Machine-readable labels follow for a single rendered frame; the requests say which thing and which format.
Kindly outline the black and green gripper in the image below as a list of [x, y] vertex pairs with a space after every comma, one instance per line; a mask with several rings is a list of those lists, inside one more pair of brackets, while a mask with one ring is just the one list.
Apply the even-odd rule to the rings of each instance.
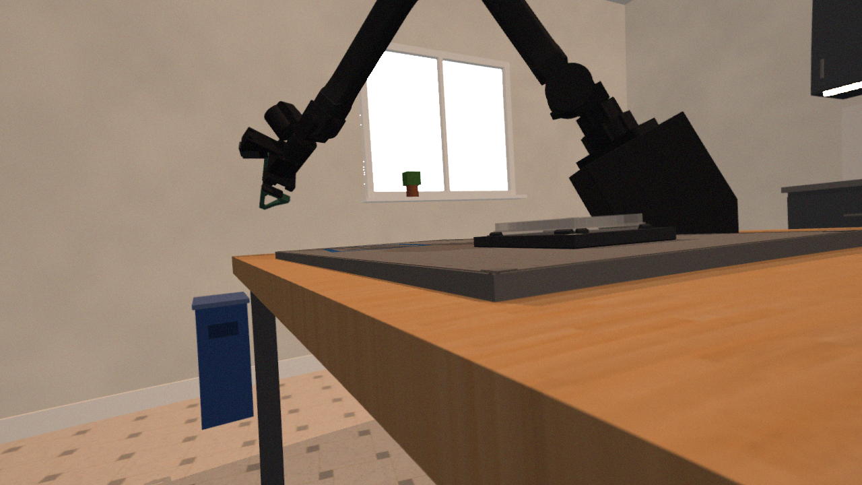
[[[284, 177], [281, 178], [277, 177], [274, 174], [270, 174], [270, 172], [267, 171], [268, 159], [269, 158], [264, 159], [263, 165], [263, 184], [261, 185], [261, 202], [259, 203], [259, 207], [261, 207], [261, 209], [268, 209], [273, 206], [284, 205], [285, 203], [290, 202], [289, 195], [283, 194], [282, 190], [272, 187], [272, 185], [283, 185], [285, 190], [293, 191], [296, 188], [296, 173], [301, 168], [301, 166], [304, 165], [304, 163], [296, 163], [292, 161], [292, 167], [288, 170]], [[277, 199], [275, 201], [272, 201], [271, 203], [268, 203], [268, 205], [264, 205], [265, 196], [267, 195], [276, 197]]]

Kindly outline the beige gridded plate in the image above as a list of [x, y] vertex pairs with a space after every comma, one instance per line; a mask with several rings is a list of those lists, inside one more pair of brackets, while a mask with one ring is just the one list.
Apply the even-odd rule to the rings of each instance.
[[622, 214], [599, 217], [575, 217], [557, 219], [539, 219], [514, 223], [496, 223], [494, 232], [504, 236], [516, 234], [554, 234], [555, 230], [588, 229], [590, 232], [607, 232], [616, 230], [634, 230], [642, 223], [642, 213]]

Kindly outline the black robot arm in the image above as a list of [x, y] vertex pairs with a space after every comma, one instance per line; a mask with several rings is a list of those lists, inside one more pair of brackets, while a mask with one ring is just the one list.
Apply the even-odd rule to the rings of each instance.
[[[267, 171], [283, 178], [292, 161], [306, 162], [317, 142], [334, 138], [347, 122], [364, 82], [416, 2], [376, 0], [335, 73], [304, 114], [289, 102], [279, 101], [268, 108], [264, 119], [279, 140], [248, 127], [239, 142], [241, 157], [269, 158]], [[622, 112], [616, 99], [609, 98], [601, 81], [595, 84], [589, 69], [568, 63], [568, 57], [526, 0], [482, 2], [539, 83], [545, 85], [552, 120], [580, 117], [576, 122], [585, 135], [581, 141], [590, 156], [577, 162], [579, 169], [658, 125], [656, 119], [638, 124], [630, 110]], [[282, 153], [283, 147], [288, 159]]]

